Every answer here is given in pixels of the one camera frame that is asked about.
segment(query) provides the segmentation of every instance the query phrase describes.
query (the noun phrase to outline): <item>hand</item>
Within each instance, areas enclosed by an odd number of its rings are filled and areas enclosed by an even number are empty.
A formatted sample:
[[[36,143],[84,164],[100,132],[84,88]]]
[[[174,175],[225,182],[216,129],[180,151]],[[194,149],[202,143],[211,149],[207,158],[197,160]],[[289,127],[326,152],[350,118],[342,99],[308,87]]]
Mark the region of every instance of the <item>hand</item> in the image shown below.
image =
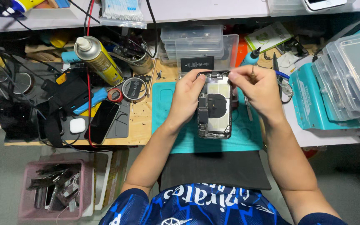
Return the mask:
[[[254,66],[255,78],[251,79],[252,65],[230,70],[229,79],[248,97],[251,105],[267,122],[284,118],[279,88],[274,70]]]
[[[171,130],[179,131],[194,115],[198,106],[198,96],[205,85],[205,76],[197,78],[197,74],[203,71],[208,70],[194,69],[177,82],[172,106],[165,121]]]

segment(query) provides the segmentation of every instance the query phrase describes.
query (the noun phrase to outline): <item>disassembled iphone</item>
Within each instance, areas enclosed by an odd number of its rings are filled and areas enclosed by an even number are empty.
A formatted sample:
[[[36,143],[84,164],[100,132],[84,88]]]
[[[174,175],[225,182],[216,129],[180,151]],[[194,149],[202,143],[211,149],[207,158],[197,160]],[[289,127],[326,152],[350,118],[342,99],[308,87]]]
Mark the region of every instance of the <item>disassembled iphone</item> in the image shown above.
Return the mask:
[[[205,85],[198,97],[198,136],[210,139],[229,139],[231,136],[232,87],[230,71],[200,72]]]
[[[302,0],[305,9],[315,13],[323,9],[345,5],[347,0]]]

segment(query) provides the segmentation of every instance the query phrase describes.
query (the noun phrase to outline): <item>scissors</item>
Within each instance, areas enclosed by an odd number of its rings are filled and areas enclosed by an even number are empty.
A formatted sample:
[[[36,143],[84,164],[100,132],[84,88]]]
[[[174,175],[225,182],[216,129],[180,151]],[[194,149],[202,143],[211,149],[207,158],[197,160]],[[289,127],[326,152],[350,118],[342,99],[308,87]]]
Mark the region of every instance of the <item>scissors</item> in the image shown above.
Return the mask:
[[[283,79],[288,80],[290,79],[290,76],[279,71],[279,64],[277,62],[276,53],[273,53],[273,69],[276,71],[276,75],[278,76],[277,83],[280,85],[282,92],[288,97],[292,97],[294,95],[294,91],[292,90],[291,86],[289,84],[283,83]]]

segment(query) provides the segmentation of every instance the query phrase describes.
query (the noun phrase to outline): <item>repair mat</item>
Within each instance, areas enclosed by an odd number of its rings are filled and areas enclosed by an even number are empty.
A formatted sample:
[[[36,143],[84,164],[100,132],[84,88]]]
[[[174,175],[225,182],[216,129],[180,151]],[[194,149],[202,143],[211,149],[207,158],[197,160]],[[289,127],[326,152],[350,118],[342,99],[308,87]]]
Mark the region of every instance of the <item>repair mat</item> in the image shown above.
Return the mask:
[[[176,82],[156,83],[153,86],[152,133],[169,114]],[[203,139],[197,134],[197,119],[184,125],[170,153],[201,153],[225,151],[257,151],[262,149],[262,135],[257,112],[251,107],[253,121],[248,118],[242,91],[238,90],[239,107],[232,114],[232,135],[229,139]]]

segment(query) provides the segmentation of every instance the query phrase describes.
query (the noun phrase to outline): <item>tape roll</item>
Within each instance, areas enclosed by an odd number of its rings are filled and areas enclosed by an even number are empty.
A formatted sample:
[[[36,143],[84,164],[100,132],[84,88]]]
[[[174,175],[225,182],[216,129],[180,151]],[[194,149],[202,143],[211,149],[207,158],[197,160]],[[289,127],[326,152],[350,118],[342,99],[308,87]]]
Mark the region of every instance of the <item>tape roll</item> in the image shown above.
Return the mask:
[[[116,98],[116,99],[113,99],[112,95],[114,93],[117,93],[117,92],[119,93],[119,97]],[[120,89],[110,89],[107,96],[108,96],[109,101],[111,101],[111,102],[118,103],[118,102],[121,102],[123,100],[123,94],[120,91]]]
[[[139,96],[138,98],[134,99],[134,98],[130,98],[129,96],[126,95],[125,89],[126,89],[126,87],[127,87],[128,84],[130,84],[132,81],[136,81],[136,80],[140,81],[140,82],[144,85],[145,90],[144,90],[143,95],[141,95],[141,96]],[[142,101],[142,100],[145,98],[145,96],[147,95],[147,92],[148,92],[147,84],[146,84],[145,81],[144,81],[143,79],[141,79],[141,78],[138,78],[138,77],[130,77],[129,79],[127,79],[127,80],[125,80],[125,81],[123,82],[123,85],[122,85],[122,93],[123,93],[123,96],[124,96],[127,100],[129,100],[129,101],[140,102],[140,101]]]

